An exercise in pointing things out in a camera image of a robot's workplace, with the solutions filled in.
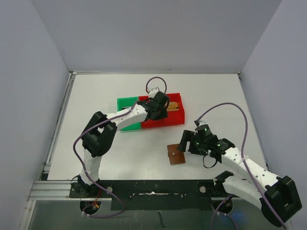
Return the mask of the red plastic bin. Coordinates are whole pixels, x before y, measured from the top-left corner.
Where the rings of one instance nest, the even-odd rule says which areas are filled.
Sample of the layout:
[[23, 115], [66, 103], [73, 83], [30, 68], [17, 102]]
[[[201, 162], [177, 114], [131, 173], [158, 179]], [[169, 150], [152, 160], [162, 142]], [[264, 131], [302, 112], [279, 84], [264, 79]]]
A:
[[182, 103], [180, 93], [168, 93], [167, 96], [169, 97], [170, 102], [177, 102], [179, 105], [178, 111], [168, 112], [168, 117], [165, 119], [166, 126], [178, 126], [183, 125], [185, 123], [185, 110]]
[[[139, 96], [139, 105], [142, 105], [145, 103], [150, 98], [153, 98], [154, 96]], [[160, 120], [144, 120], [140, 122], [141, 128], [142, 129], [149, 129], [149, 128], [156, 128], [156, 127], [163, 127], [165, 126], [165, 119], [160, 119]]]

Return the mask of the brown leather card holder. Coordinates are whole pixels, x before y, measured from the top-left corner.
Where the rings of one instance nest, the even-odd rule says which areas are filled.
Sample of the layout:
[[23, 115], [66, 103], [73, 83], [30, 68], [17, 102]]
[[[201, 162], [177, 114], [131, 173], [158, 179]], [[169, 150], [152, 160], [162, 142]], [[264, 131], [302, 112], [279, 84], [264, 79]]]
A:
[[169, 157], [170, 165], [184, 164], [186, 163], [184, 152], [179, 151], [179, 144], [167, 145], [167, 154]]

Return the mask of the green plastic bin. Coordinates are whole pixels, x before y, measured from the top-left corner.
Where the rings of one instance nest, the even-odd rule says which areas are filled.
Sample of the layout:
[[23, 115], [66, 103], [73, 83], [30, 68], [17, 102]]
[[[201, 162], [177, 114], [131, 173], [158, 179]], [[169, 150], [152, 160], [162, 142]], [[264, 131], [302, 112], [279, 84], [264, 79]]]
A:
[[[121, 111], [124, 109], [127, 109], [129, 107], [132, 107], [133, 104], [138, 101], [139, 98], [136, 97], [125, 97], [125, 98], [117, 98], [117, 110]], [[130, 126], [127, 126], [123, 128], [121, 131], [134, 131], [134, 130], [139, 130], [141, 129], [141, 124], [140, 122], [134, 123]]]

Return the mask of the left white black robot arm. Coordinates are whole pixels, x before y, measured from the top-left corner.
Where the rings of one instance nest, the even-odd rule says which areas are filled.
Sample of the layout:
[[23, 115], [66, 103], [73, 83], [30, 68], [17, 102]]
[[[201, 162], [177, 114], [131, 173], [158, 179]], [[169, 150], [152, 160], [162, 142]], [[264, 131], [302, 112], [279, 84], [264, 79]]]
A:
[[167, 117], [169, 97], [157, 88], [148, 96], [148, 99], [136, 101], [131, 107], [114, 113], [94, 113], [73, 143], [74, 154], [82, 165], [78, 184], [85, 196], [92, 197], [97, 193], [101, 159], [110, 150], [117, 131], [135, 123]]

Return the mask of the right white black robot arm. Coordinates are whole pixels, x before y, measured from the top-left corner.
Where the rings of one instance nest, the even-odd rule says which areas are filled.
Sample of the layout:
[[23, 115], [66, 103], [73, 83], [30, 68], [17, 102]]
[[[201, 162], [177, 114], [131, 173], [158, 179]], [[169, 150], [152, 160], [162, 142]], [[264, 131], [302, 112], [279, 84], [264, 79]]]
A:
[[214, 178], [214, 191], [238, 196], [258, 207], [274, 226], [281, 227], [301, 208], [302, 203], [293, 179], [280, 177], [259, 166], [248, 156], [241, 155], [231, 141], [219, 139], [209, 128], [184, 130], [177, 148], [197, 155], [210, 155], [217, 162], [231, 168]]

